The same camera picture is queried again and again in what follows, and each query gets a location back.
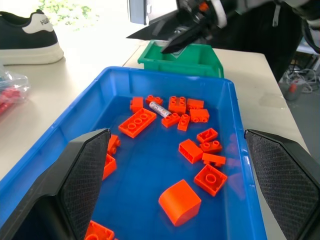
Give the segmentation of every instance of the orange lego brick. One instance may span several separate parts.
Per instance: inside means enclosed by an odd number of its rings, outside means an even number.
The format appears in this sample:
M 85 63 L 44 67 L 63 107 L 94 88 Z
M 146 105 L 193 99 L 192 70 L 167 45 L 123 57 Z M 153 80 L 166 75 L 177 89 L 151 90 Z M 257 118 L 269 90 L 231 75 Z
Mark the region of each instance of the orange lego brick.
M 190 109 L 190 117 L 193 123 L 207 123 L 210 115 L 207 109 Z
M 196 139 L 203 144 L 215 139 L 216 137 L 218 137 L 218 133 L 213 128 L 209 128 L 199 133 L 196 136 Z
M 203 109 L 205 106 L 205 101 L 196 100 L 192 98 L 188 98 L 186 101 L 186 109 L 189 111 L 190 109 Z
M 179 123 L 180 118 L 181 117 L 177 113 L 174 113 L 170 116 L 166 116 L 165 118 L 163 118 L 161 122 L 166 128 L 170 128 L 172 125 Z
M 202 160 L 204 164 L 215 163 L 218 164 L 219 167 L 226 164 L 226 157 L 225 156 L 217 156 L 209 153 L 204 153 L 202 155 Z
M 107 153 L 110 155 L 116 154 L 117 152 L 117 147 L 121 145 L 121 141 L 117 135 L 111 134 L 109 144 L 108 144 L 108 149 Z
M 179 144 L 179 152 L 192 164 L 202 158 L 203 151 L 193 141 L 187 139 Z
M 91 220 L 84 240 L 113 240 L 114 237 L 113 231 Z
M 180 118 L 178 129 L 181 131 L 187 131 L 190 122 L 190 116 L 188 114 L 183 114 Z
M 181 97 L 176 97 L 172 96 L 169 99 L 169 107 L 168 110 L 172 113 L 177 113 L 177 114 L 185 114 L 187 110 L 187 104 L 186 104 L 186 98 L 181 96 Z
M 195 176 L 194 183 L 214 197 L 225 184 L 227 178 L 222 172 L 207 164 Z
M 134 96 L 130 101 L 130 110 L 135 114 L 144 107 L 144 98 L 142 96 Z
M 106 177 L 112 174 L 116 169 L 117 169 L 116 160 L 112 156 L 107 154 L 105 156 L 105 164 L 104 164 L 102 180 L 105 180 Z
M 127 134 L 131 138 L 135 138 L 147 126 L 149 126 L 157 115 L 147 109 L 141 108 L 118 127 L 119 131 Z
M 201 199 L 185 180 L 181 180 L 161 194 L 159 204 L 178 227 L 198 214 Z
M 149 95 L 146 97 L 145 102 L 149 105 L 151 102 L 156 102 L 157 104 L 161 105 L 164 103 L 164 100 L 161 99 L 159 96 L 152 96 Z
M 200 148 L 204 153 L 207 154 L 215 154 L 222 151 L 222 145 L 217 140 L 201 143 Z

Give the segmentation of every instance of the sneaker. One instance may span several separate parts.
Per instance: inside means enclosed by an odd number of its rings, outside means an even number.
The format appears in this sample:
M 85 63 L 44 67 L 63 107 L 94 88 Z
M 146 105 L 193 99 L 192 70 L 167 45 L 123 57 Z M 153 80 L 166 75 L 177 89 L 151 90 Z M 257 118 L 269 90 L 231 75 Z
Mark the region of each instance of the sneaker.
M 42 11 L 29 18 L 0 11 L 0 63 L 50 64 L 63 57 L 54 28 Z

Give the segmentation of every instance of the white sneaker sole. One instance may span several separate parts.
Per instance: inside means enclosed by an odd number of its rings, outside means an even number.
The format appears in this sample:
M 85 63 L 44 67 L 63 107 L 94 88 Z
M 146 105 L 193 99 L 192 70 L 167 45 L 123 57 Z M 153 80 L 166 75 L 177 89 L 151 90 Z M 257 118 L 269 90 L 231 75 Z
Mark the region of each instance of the white sneaker sole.
M 58 42 L 39 48 L 0 50 L 0 63 L 3 65 L 52 64 L 63 57 L 64 51 Z

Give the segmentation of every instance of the table surface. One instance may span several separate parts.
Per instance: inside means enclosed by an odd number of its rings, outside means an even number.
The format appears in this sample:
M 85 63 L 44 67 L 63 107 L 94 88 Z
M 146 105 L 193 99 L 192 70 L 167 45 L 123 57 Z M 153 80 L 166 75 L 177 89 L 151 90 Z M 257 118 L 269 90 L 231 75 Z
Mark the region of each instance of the table surface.
M 8 66 L 28 76 L 29 100 L 0 117 L 0 180 L 92 80 L 108 66 L 143 68 L 138 57 L 148 42 L 125 39 L 90 49 L 69 45 L 65 59 L 48 65 Z M 226 79 L 235 84 L 244 129 L 273 133 L 306 144 L 263 54 L 215 49 Z M 268 239 L 285 240 L 256 180 Z

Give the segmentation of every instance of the black shoe upper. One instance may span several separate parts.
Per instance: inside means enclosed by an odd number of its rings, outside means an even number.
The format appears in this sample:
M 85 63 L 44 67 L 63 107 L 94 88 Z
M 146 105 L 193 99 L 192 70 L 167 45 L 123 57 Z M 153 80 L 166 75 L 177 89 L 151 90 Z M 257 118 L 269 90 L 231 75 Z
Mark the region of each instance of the black shoe upper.
M 27 27 L 34 14 L 44 14 L 37 10 L 29 18 L 16 16 L 12 13 L 0 11 L 0 50 L 37 49 L 49 47 L 58 42 L 55 31 L 40 30 L 35 33 L 26 33 Z M 39 24 L 51 24 L 49 21 Z

